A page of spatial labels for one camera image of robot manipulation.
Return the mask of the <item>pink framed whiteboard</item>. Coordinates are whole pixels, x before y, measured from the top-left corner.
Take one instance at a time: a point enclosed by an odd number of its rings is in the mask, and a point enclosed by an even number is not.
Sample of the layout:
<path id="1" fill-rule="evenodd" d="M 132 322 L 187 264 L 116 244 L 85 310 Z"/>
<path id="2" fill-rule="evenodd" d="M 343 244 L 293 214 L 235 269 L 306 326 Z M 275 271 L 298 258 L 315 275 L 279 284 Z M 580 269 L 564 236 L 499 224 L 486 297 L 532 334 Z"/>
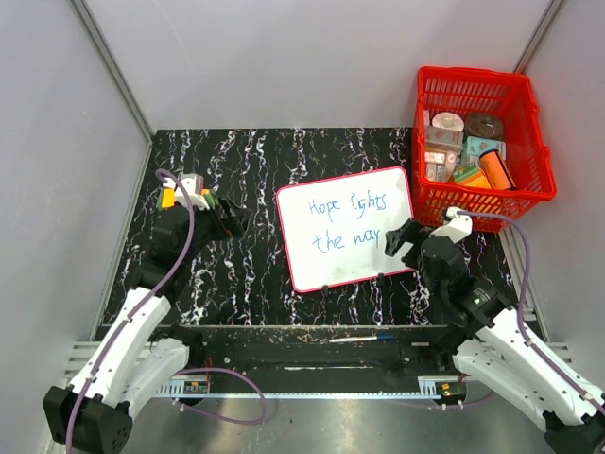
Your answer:
<path id="1" fill-rule="evenodd" d="M 285 186 L 276 206 L 298 293 L 410 271 L 385 253 L 386 233 L 413 218 L 400 166 Z"/>

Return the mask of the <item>white marker blue cap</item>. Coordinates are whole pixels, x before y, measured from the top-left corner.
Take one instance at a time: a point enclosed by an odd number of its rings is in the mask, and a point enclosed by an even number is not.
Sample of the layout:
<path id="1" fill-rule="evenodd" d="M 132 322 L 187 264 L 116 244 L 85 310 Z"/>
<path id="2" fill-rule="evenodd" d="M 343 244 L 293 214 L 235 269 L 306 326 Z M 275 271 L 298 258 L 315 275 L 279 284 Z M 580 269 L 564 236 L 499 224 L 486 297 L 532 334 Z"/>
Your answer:
<path id="1" fill-rule="evenodd" d="M 328 340 L 329 343 L 340 344 L 340 343 L 356 343 L 356 342 L 390 342 L 394 341 L 393 335 L 373 335 L 373 336 L 357 336 L 357 337 L 343 337 Z"/>

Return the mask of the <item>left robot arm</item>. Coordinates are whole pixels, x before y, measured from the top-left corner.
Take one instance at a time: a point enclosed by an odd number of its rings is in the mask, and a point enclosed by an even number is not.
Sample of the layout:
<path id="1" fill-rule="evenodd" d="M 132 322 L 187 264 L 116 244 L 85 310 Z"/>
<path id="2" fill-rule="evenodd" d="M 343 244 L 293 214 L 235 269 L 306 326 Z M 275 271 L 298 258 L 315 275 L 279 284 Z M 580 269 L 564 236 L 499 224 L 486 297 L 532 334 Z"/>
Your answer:
<path id="1" fill-rule="evenodd" d="M 43 411 L 54 442 L 87 453 L 119 453 L 136 416 L 171 376 L 194 374 L 205 360 L 203 337 L 171 326 L 155 350 L 139 356 L 191 278 L 209 243 L 245 234 L 250 210 L 208 192 L 207 208 L 184 202 L 162 208 L 119 316 L 80 371 L 63 388 L 51 387 Z"/>

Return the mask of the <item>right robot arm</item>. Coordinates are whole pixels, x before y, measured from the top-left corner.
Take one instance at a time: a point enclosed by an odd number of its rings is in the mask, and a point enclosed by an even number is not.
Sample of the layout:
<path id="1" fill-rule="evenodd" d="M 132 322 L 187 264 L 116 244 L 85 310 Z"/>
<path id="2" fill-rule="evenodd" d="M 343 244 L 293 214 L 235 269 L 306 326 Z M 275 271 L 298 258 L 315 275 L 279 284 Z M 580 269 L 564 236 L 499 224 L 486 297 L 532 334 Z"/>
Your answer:
<path id="1" fill-rule="evenodd" d="M 431 349 L 431 366 L 443 375 L 458 370 L 487 386 L 533 422 L 554 452 L 603 452 L 604 392 L 525 322 L 528 279 L 513 304 L 469 272 L 458 243 L 473 231 L 477 216 L 450 207 L 440 227 L 411 218 L 386 234 L 386 255 L 410 246 L 403 264 L 420 273 L 452 327 Z"/>

